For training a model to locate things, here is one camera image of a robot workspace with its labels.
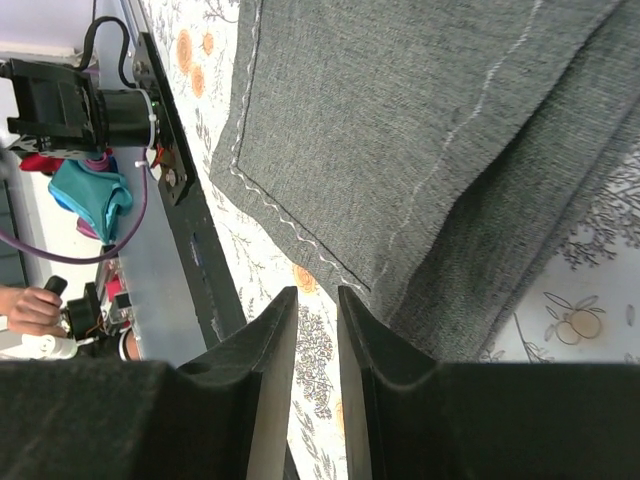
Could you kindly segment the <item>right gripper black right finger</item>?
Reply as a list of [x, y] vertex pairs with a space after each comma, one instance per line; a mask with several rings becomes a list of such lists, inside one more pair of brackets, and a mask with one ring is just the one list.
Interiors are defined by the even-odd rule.
[[447, 363], [338, 291], [352, 479], [635, 479], [639, 369]]

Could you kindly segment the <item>teal and red cloth pile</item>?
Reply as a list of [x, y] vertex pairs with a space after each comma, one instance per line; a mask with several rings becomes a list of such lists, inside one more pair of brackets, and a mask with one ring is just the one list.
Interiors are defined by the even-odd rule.
[[77, 215], [77, 229], [103, 244], [115, 239], [118, 218], [133, 206], [126, 178], [110, 149], [98, 159], [84, 160], [29, 154], [19, 168], [48, 176], [49, 193], [63, 209]]

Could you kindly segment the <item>floral tablecloth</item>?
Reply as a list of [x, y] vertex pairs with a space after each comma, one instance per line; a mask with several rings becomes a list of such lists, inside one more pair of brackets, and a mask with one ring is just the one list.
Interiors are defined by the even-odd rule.
[[[299, 327], [288, 441], [303, 479], [347, 475], [336, 307], [250, 216], [209, 181], [227, 120], [236, 53], [235, 1], [142, 5], [186, 129], [198, 179], [246, 323], [284, 286], [299, 290]], [[639, 360], [639, 155], [614, 170], [559, 252], [495, 339], [486, 363]]]

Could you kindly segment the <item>aluminium frame rail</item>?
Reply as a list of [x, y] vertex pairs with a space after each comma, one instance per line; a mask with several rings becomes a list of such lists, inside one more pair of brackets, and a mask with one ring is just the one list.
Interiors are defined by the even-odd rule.
[[119, 220], [126, 234], [142, 205], [142, 179], [148, 181], [148, 203], [135, 236], [119, 252], [135, 322], [138, 350], [146, 360], [178, 367], [206, 351], [182, 263], [166, 218], [157, 181], [135, 166], [143, 158], [138, 147], [114, 148], [120, 173], [134, 197], [129, 215]]

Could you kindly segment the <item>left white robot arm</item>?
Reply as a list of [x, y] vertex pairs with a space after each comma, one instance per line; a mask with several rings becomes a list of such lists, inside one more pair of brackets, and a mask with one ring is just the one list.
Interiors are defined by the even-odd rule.
[[[122, 89], [100, 89], [88, 73], [99, 27], [113, 22], [122, 31], [117, 73]], [[72, 160], [99, 159], [109, 148], [153, 148], [166, 119], [161, 104], [124, 73], [130, 34], [114, 16], [94, 20], [77, 66], [10, 58], [1, 77], [11, 81], [19, 115], [7, 119], [17, 139], [2, 152]]]

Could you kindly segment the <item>operator bare hand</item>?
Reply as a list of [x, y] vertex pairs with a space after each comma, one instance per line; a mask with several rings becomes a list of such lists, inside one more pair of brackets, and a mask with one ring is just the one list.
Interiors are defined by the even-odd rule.
[[61, 306], [58, 295], [42, 288], [1, 287], [1, 315], [13, 333], [65, 337], [59, 325]]

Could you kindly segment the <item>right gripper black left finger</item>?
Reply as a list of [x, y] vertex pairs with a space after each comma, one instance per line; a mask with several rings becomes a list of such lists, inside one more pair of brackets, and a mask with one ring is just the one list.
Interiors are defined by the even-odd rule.
[[263, 313], [191, 362], [1, 365], [5, 479], [280, 479], [298, 301]]

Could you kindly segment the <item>grey cloth napkin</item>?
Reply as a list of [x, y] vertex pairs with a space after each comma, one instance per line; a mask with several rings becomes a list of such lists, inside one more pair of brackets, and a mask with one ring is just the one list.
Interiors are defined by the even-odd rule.
[[210, 178], [328, 294], [467, 360], [638, 132], [635, 1], [244, 1]]

